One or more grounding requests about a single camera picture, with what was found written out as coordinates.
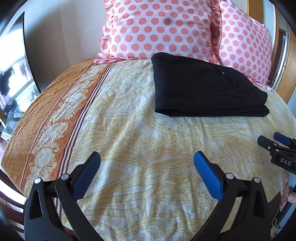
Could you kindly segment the right hand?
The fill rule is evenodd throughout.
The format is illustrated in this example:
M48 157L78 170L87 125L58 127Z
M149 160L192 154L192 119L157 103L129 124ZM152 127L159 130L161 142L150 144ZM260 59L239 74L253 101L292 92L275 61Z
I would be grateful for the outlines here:
M287 175L283 180L284 188L282 190L280 208L283 208L287 204L287 202L296 204L296 194L290 191L288 187L288 181L289 181L289 176Z

